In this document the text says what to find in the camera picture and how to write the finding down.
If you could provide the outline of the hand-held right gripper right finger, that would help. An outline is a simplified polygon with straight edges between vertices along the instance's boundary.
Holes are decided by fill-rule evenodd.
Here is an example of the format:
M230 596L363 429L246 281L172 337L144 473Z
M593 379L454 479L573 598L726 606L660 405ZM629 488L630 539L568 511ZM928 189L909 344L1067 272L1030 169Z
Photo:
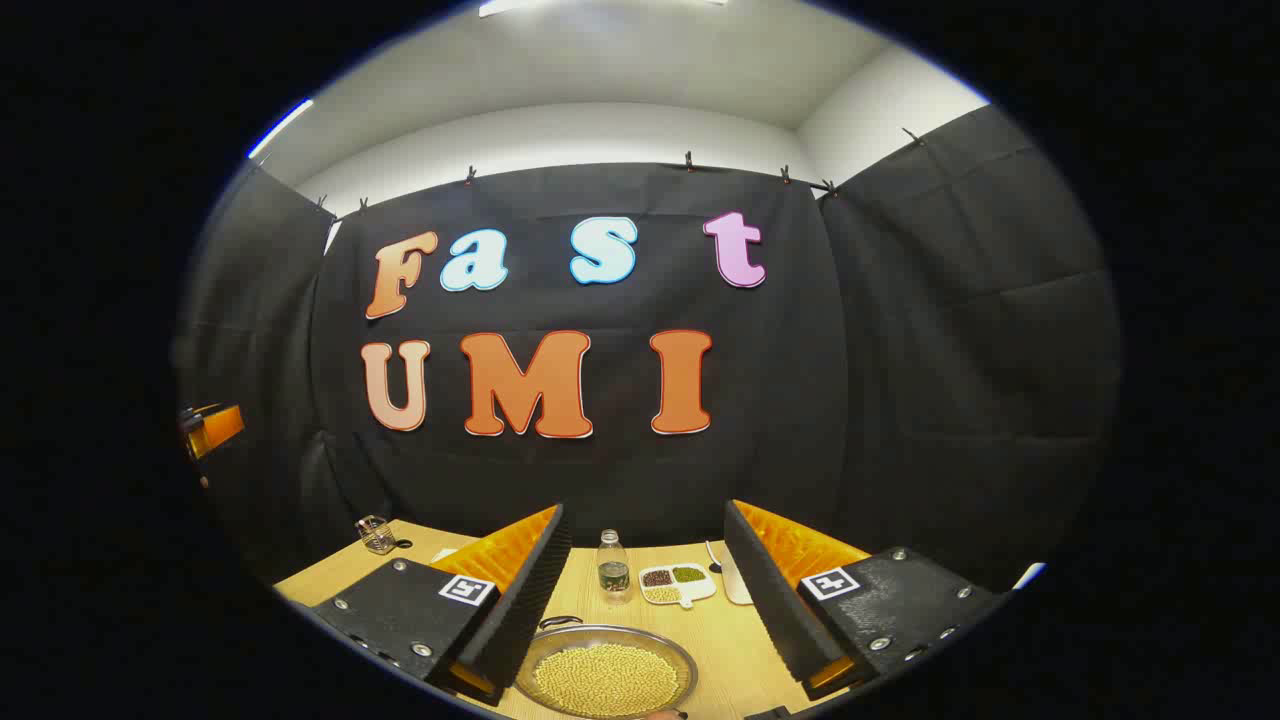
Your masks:
M905 673L1005 602L924 553L868 553L741 500L723 537L777 655L809 700Z

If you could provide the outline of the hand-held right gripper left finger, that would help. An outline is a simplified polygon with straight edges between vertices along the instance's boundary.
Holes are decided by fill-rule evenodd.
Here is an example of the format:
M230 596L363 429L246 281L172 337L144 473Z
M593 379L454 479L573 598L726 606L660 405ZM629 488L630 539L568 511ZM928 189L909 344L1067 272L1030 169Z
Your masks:
M312 611L393 669L495 706L571 550L564 505L556 503L435 562L392 559Z

